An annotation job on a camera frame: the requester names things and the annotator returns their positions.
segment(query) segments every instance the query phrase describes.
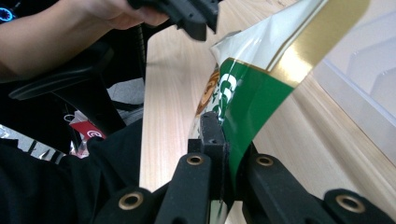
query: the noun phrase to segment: forearm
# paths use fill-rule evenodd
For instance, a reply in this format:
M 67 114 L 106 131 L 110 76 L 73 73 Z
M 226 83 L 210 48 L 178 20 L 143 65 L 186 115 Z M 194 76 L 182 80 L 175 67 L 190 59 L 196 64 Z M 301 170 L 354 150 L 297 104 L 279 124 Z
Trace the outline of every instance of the forearm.
M 111 29 L 75 3 L 61 0 L 39 14 L 0 25 L 0 63 L 4 65 L 0 66 L 1 81 L 26 79 L 48 71 Z

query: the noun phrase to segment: light wood tabletop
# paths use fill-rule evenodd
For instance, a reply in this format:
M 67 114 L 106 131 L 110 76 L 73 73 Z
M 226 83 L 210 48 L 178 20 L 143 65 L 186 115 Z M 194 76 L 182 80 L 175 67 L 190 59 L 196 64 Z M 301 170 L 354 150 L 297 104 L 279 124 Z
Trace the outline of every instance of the light wood tabletop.
M 206 42 L 169 27 L 148 42 L 141 187 L 154 191 L 172 178 L 187 153 L 196 107 L 216 62 L 209 48 L 293 4 L 293 0 L 225 0 L 218 31 Z M 309 75 L 254 139 L 280 159 L 308 192 L 351 189 L 396 220 L 396 167 Z M 243 223 L 240 214 L 229 223 Z

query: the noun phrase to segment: blue light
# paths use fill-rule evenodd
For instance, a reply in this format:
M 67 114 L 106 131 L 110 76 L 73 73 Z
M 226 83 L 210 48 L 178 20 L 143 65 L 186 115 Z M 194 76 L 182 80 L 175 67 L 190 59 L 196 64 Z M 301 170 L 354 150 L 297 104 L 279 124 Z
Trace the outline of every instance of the blue light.
M 7 8 L 0 7 L 0 21 L 12 21 L 12 19 L 14 19 L 12 12 Z

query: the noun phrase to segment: floor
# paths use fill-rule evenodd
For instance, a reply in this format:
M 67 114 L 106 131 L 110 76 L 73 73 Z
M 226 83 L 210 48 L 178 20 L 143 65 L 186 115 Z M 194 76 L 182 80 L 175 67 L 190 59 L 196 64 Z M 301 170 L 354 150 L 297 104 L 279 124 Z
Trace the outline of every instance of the floor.
M 131 81 L 121 82 L 115 84 L 108 93 L 113 100 L 129 103 L 142 104 L 144 102 L 144 82 L 143 79 L 135 79 Z M 130 124 L 137 119 L 143 117 L 143 108 L 133 112 L 119 111 L 121 117 L 126 124 Z M 23 151 L 31 151 L 31 155 L 42 160 L 50 160 L 53 153 L 53 148 L 37 142 L 34 144 L 34 139 L 17 133 L 8 127 L 0 124 L 0 138 L 19 139 L 19 148 Z

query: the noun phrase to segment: black armrest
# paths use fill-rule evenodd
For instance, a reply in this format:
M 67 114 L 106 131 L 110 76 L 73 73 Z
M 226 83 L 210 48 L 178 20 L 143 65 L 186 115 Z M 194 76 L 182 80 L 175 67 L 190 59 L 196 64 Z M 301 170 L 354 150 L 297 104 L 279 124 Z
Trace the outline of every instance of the black armrest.
M 22 82 L 21 86 L 8 96 L 25 100 L 100 76 L 113 55 L 114 52 L 108 44 L 96 42 L 59 68 Z

